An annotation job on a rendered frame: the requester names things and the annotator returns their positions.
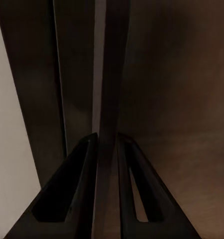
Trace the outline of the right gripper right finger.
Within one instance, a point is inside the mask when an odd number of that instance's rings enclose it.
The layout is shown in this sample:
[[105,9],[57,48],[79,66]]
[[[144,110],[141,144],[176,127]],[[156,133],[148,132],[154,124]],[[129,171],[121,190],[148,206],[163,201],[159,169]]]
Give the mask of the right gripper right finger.
[[[201,239],[137,142],[123,133],[117,161],[121,239]],[[137,219],[129,166],[148,222]]]

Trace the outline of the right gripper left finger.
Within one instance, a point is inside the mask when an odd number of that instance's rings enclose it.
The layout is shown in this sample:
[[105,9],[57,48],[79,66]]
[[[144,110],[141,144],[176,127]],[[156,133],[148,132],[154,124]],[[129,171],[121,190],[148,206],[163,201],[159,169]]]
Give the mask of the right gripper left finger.
[[78,141],[3,239],[91,239],[97,162],[95,132]]

